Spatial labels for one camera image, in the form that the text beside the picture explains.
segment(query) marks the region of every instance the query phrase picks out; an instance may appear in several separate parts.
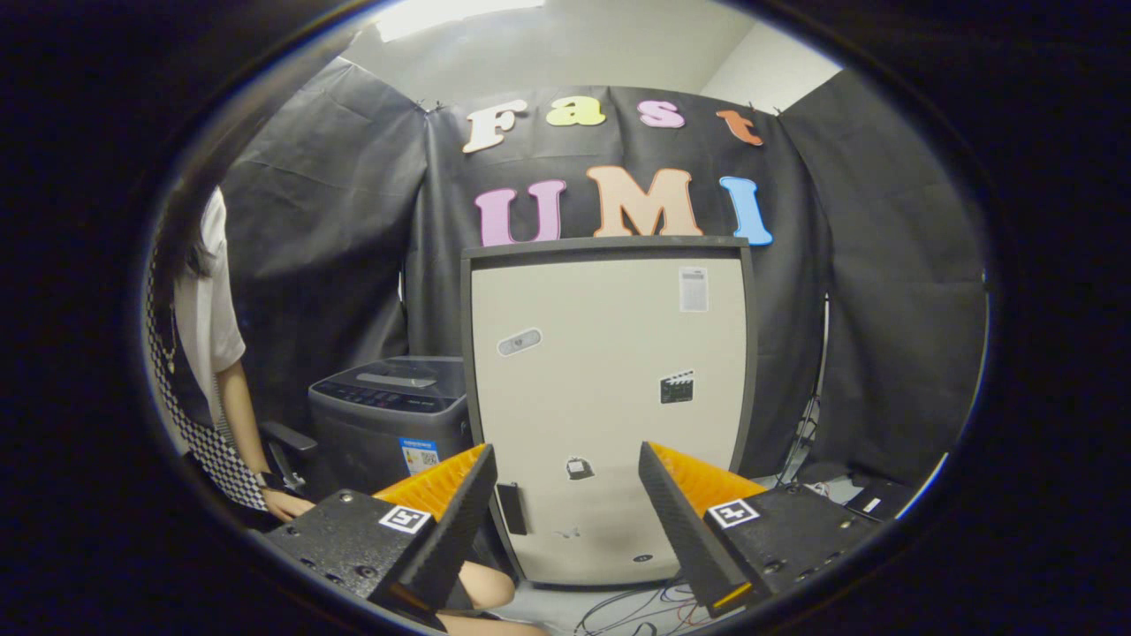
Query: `floor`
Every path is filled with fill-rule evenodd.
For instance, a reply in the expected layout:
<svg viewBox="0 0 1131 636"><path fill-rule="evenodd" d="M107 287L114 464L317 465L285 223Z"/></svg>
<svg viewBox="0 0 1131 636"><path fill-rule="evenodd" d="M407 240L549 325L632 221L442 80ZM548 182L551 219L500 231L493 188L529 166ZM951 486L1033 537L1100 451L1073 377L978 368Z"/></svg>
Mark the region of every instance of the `floor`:
<svg viewBox="0 0 1131 636"><path fill-rule="evenodd" d="M787 481L806 454L808 448L802 448L792 458L785 471ZM770 475L752 481L774 488L777 478ZM838 504L861 491L847 475L805 485ZM694 607L694 599L685 584L632 592L590 593L536 590L523 582L515 592L515 600L493 613L503 619L537 625L551 636L668 636L690 633L692 627L713 622L706 610Z"/></svg>

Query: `black backdrop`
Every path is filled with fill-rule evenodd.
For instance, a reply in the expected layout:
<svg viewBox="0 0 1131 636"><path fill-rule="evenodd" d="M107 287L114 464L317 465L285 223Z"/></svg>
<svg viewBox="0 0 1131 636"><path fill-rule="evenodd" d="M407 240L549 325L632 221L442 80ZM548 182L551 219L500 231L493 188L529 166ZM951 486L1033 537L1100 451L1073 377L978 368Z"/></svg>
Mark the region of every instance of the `black backdrop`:
<svg viewBox="0 0 1131 636"><path fill-rule="evenodd" d="M601 101L606 120L597 126L550 126L555 98L585 95ZM517 118L498 146L463 153L469 112L521 98ZM685 119L682 128L651 128L639 119L644 100L670 102ZM716 111L741 109L763 145L731 135ZM812 184L793 145L775 118L726 102L623 87L572 86L493 95L429 113L429 169L413 217L406 261L405 302L411 350L456 354L459 345L459 257L481 243L475 197L510 188L510 231L516 241L538 231L536 205L526 188L560 179L561 238L593 237L601 226L596 183L585 172L596 165L624 167L642 189L661 169L691 174L688 187L697 224L705 234L733 235L737 218L718 180L750 179L769 246L751 247L758 293L758 375L754 412L742 474L777 470L820 360L821 298L827 229L817 214Z"/></svg>
<svg viewBox="0 0 1131 636"><path fill-rule="evenodd" d="M424 170L423 111L342 58L232 165L232 295L260 420L309 433L307 387L407 351L397 284Z"/></svg>
<svg viewBox="0 0 1131 636"><path fill-rule="evenodd" d="M551 103L570 95L598 100L605 121L546 123ZM468 113L513 100L528 108L503 141L465 154ZM644 100L674 104L685 124L645 124ZM733 136L715 114L724 110L751 120L762 145ZM715 235L737 230L719 179L757 183L774 241L751 247L759 368L742 474L780 467L818 373L826 292L829 362L813 453L821 463L803 474L819 480L852 466L913 483L950 449L983 349L982 260L966 222L973 201L852 72L780 118L696 95L598 86L425 113L335 60L223 183L244 364L261 416L309 431L313 381L388 355L459 355L459 258L482 244L475 198L516 190L509 232L526 241L538 232L526 188L559 179L560 238L592 237L601 203L586 170L597 165L622 166L645 189L661 169L687 171L696 222Z"/></svg>
<svg viewBox="0 0 1131 636"><path fill-rule="evenodd" d="M819 432L800 475L918 483L966 421L985 340L977 203L913 126L844 70L780 115L831 227Z"/></svg>

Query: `leg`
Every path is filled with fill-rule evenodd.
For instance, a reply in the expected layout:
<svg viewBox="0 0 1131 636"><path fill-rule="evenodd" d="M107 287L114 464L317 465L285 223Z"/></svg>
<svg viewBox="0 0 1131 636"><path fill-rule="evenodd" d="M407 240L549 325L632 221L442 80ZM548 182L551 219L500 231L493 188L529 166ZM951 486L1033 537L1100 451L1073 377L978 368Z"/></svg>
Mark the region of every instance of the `leg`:
<svg viewBox="0 0 1131 636"><path fill-rule="evenodd" d="M443 613L435 616L443 624L444 630L452 636L550 636L541 627L524 625L521 622Z"/></svg>
<svg viewBox="0 0 1131 636"><path fill-rule="evenodd" d="M459 582L476 610L506 605L515 599L515 584L506 574L486 566L464 561L459 569Z"/></svg>

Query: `woman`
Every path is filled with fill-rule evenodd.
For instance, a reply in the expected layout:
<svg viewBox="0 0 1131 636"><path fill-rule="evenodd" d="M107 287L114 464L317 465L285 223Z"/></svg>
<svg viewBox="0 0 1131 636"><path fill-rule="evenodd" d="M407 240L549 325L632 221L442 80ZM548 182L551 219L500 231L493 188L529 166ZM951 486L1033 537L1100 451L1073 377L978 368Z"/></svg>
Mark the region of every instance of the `woman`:
<svg viewBox="0 0 1131 636"><path fill-rule="evenodd" d="M181 203L171 209L157 237L154 257L155 309L171 308L170 333L162 334L163 356L175 369L176 347L181 347L197 386L207 398L213 426L226 419L240 457L258 478L267 510L276 519L288 522L313 504L279 490L264 455L247 376L240 363L245 345L232 304L224 197L216 189L202 208ZM176 428L169 427L169 432L178 449L205 475L205 482L213 483ZM216 490L249 527L269 531L277 525L266 514L231 501L218 487ZM478 564L465 562L459 579L472 601L470 611L504 605L515 595L509 577ZM545 636L545 631L532 625L463 614L441 612L439 619L449 634L460 636Z"/></svg>

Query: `clapperboard sticker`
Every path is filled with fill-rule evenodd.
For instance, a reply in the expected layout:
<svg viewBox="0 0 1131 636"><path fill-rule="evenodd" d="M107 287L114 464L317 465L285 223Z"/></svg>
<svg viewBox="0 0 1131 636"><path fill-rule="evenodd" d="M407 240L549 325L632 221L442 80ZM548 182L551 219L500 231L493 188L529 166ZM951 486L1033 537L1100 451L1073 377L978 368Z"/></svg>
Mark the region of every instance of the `clapperboard sticker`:
<svg viewBox="0 0 1131 636"><path fill-rule="evenodd" d="M413 508L406 508L405 506L397 506L386 513L378 523L398 532L416 534L420 532L421 526L424 525L424 522L426 522L431 516L431 514L423 510L414 510Z"/></svg>
<svg viewBox="0 0 1131 636"><path fill-rule="evenodd" d="M696 372L680 371L659 379L659 403L691 402L696 388Z"/></svg>
<svg viewBox="0 0 1131 636"><path fill-rule="evenodd" d="M734 501L727 501L726 504L719 504L718 506L713 506L707 508L715 521L718 522L719 527L733 527L740 523L746 523L750 519L756 519L760 515L757 510L750 507L749 504L742 499L735 499Z"/></svg>

